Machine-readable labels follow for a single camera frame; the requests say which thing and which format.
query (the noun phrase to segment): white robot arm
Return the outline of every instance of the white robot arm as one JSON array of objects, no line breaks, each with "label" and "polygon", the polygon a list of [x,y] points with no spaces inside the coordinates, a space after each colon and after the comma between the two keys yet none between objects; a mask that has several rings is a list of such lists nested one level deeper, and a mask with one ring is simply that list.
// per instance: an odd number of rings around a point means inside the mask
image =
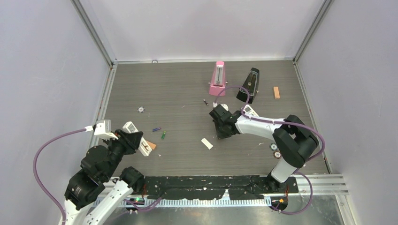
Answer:
[{"label": "white robot arm", "polygon": [[303,124],[294,115],[286,119],[269,119],[259,117],[258,114],[246,105],[242,115],[241,111],[233,114],[227,111],[225,105],[217,105],[209,113],[213,118],[218,139],[224,139],[236,134],[252,134],[275,141],[281,152],[281,159],[270,173],[270,179],[276,186],[283,184],[298,168],[301,168],[318,146],[318,140],[310,131],[296,126],[264,123],[251,118],[269,121],[288,121]]},{"label": "white robot arm", "polygon": [[97,196],[105,189],[122,157],[134,154],[142,146],[143,133],[134,130],[110,131],[110,121],[102,120],[93,126],[94,135],[100,137],[108,147],[98,145],[90,148],[81,161],[81,170],[70,180],[65,191],[66,225],[101,225],[120,202],[133,193],[141,191],[144,176],[133,167],[125,168],[112,191],[87,215]]}]

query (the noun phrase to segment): white block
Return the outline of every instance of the white block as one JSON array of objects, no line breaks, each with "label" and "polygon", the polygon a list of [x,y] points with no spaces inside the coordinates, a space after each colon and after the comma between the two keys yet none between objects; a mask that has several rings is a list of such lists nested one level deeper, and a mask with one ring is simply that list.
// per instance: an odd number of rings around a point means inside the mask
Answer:
[{"label": "white block", "polygon": [[212,145],[206,138],[203,138],[203,139],[202,139],[202,143],[205,144],[205,146],[206,146],[208,149],[211,149],[211,148],[213,147],[213,145]]}]

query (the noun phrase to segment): purple cable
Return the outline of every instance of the purple cable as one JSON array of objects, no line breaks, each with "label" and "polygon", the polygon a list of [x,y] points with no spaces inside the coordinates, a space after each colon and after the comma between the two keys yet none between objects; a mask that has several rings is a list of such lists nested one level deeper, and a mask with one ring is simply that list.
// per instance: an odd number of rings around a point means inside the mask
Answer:
[{"label": "purple cable", "polygon": [[62,205],[59,203],[59,201],[57,201],[54,196],[47,190],[47,188],[43,185],[43,183],[41,182],[40,178],[38,177],[38,173],[37,173],[37,159],[38,156],[40,155],[41,151],[47,146],[49,145],[51,142],[58,140],[62,137],[68,136],[68,135],[72,135],[72,134],[76,134],[76,133],[80,133],[80,132],[84,132],[86,131],[86,129],[80,129],[80,130],[75,130],[66,134],[62,134],[60,136],[57,136],[53,139],[51,139],[50,141],[46,142],[45,144],[43,144],[38,151],[36,152],[36,155],[33,159],[33,174],[35,175],[35,179],[38,183],[38,185],[41,187],[41,189],[44,191],[44,193],[57,205],[57,207],[60,209],[61,214],[62,214],[62,225],[65,225],[66,222],[66,213],[65,210],[63,209]]},{"label": "purple cable", "polygon": [[124,199],[123,201],[131,204],[132,206],[134,206],[140,212],[149,212],[149,211],[153,210],[161,202],[161,197],[156,199],[156,201],[154,201],[150,205],[146,206],[145,208],[140,208],[133,201],[130,201],[130,200],[127,200],[127,199]]},{"label": "purple cable", "polygon": [[[305,210],[308,209],[308,207],[310,206],[310,204],[311,204],[311,202],[312,202],[312,197],[313,197],[314,191],[313,191],[313,189],[312,189],[312,184],[311,184],[311,182],[310,182],[310,179],[309,179],[307,176],[305,176],[304,174],[300,173],[300,172],[296,172],[296,174],[300,174],[301,176],[303,176],[303,177],[308,181],[308,184],[309,184],[309,186],[310,186],[310,199],[308,199],[307,205],[306,205],[302,210],[297,211],[297,212],[286,212],[286,211],[281,211],[282,214],[286,214],[286,215],[296,215],[296,214],[302,213],[302,212],[304,212]],[[278,206],[276,206],[276,207],[271,206],[271,208],[272,208],[273,210],[275,210],[275,211],[279,211]]]},{"label": "purple cable", "polygon": [[[220,93],[218,93],[217,97],[216,97],[215,100],[214,100],[214,103],[217,103],[217,99],[220,97],[221,93],[223,93],[224,91],[226,91],[227,89],[230,89],[230,88],[240,88],[240,89],[244,90],[244,91],[246,92],[246,95],[247,95],[247,99],[246,99],[245,105],[249,103],[249,99],[250,99],[250,97],[249,97],[249,91],[248,91],[246,88],[241,87],[241,86],[230,86],[230,87],[224,88],[222,91],[220,91]],[[243,107],[240,109],[240,111],[241,111],[241,113],[242,113],[242,116],[244,116],[244,117],[246,117],[246,118],[249,118],[249,119],[255,120],[255,121],[265,122],[265,123],[286,124],[286,125],[290,125],[290,126],[297,126],[297,127],[305,128],[305,129],[307,129],[307,130],[313,132],[315,135],[317,135],[317,136],[319,137],[319,139],[321,140],[321,143],[322,143],[321,150],[320,150],[318,153],[316,153],[315,155],[311,156],[306,162],[309,162],[311,159],[313,159],[313,158],[317,157],[318,155],[322,154],[323,151],[325,150],[325,145],[326,145],[326,144],[325,144],[325,139],[324,139],[324,138],[322,137],[322,135],[319,134],[318,131],[316,131],[315,129],[313,129],[313,128],[311,128],[311,127],[308,127],[308,126],[306,126],[306,125],[300,124],[300,123],[292,123],[292,122],[286,122],[286,121],[271,121],[271,120],[259,119],[259,118],[256,118],[256,117],[249,117],[249,116],[246,115],[245,112],[243,111],[245,105],[243,105]],[[309,184],[310,190],[311,190],[310,199],[308,200],[307,205],[306,205],[302,210],[297,211],[297,212],[285,212],[285,211],[281,211],[281,213],[283,213],[283,214],[295,215],[295,214],[301,213],[301,212],[305,211],[305,210],[309,207],[309,205],[311,204],[312,197],[313,197],[313,188],[312,188],[311,181],[310,181],[309,178],[306,177],[304,174],[298,172],[298,170],[299,170],[299,169],[297,168],[293,173],[300,174],[301,176],[303,176],[303,177],[308,181],[308,184]],[[273,206],[271,206],[271,208],[272,208],[273,210],[279,211],[277,208],[275,208],[275,207],[273,207]]]}]

